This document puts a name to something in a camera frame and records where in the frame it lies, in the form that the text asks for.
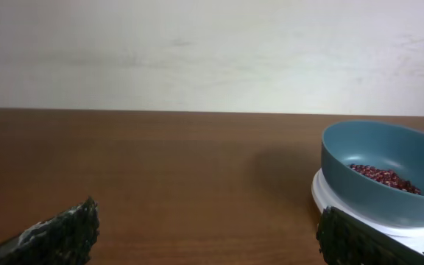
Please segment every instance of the scale platform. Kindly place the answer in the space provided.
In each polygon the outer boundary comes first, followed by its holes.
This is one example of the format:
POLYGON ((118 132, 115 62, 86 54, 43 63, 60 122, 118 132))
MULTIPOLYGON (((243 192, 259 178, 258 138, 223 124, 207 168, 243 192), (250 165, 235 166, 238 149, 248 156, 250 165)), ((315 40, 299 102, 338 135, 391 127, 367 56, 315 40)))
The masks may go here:
POLYGON ((314 201, 317 204, 320 212, 323 212, 323 209, 327 208, 328 206, 335 206, 352 217, 355 217, 359 221, 365 223, 366 225, 369 225, 370 227, 373 227, 376 230, 387 234, 394 240, 399 241, 401 244, 404 244, 407 247, 410 247, 411 249, 424 254, 424 227, 392 227, 368 219, 367 217, 356 213, 350 208, 350 206, 341 201, 340 198, 338 198, 338 196, 333 192, 325 180, 325 176, 323 176, 321 169, 315 174, 311 190, 314 201))

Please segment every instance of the table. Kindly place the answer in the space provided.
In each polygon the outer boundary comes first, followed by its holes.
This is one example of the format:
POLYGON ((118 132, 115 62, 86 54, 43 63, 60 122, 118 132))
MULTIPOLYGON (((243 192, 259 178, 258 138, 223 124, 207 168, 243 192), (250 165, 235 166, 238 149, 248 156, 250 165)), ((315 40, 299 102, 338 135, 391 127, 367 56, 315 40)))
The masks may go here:
POLYGON ((0 241, 91 195, 90 264, 324 264, 311 181, 347 119, 0 109, 0 241))

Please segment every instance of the red object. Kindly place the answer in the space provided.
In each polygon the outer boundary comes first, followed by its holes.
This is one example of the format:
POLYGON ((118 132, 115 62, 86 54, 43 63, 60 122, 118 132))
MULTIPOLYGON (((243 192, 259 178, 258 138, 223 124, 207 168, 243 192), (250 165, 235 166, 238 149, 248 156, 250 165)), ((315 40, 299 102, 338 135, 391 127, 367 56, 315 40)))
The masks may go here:
POLYGON ((401 191, 407 191, 413 194, 421 195, 421 190, 411 184, 410 181, 400 178, 393 170, 381 170, 374 166, 364 166, 351 164, 350 168, 363 174, 364 176, 375 180, 389 187, 398 188, 401 191))

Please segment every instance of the kitchen scale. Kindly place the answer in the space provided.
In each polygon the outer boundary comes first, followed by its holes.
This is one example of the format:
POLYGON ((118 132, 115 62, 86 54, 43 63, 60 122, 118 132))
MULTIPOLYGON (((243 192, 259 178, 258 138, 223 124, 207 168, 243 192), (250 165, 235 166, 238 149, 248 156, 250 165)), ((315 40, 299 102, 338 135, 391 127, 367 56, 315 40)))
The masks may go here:
POLYGON ((327 208, 328 206, 335 206, 356 218, 357 220, 363 222, 364 224, 369 225, 370 227, 373 227, 382 233, 385 233, 396 241, 399 241, 401 244, 404 244, 407 247, 424 254, 424 227, 393 227, 381 224, 380 222, 362 216, 360 213, 352 210, 350 206, 338 198, 338 196, 333 192, 325 180, 325 176, 323 176, 321 169, 314 176, 311 190, 314 201, 321 213, 323 212, 323 209, 327 208))

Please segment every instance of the bowl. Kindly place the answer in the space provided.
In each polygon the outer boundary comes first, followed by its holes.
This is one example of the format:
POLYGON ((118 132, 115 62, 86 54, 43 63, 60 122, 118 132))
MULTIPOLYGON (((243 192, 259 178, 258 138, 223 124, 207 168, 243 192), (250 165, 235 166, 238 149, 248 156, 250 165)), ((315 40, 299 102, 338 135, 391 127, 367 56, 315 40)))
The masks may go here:
POLYGON ((344 121, 322 137, 322 171, 353 210, 395 227, 424 227, 424 133, 378 121, 344 121), (393 169, 422 195, 391 188, 350 169, 350 164, 393 169))

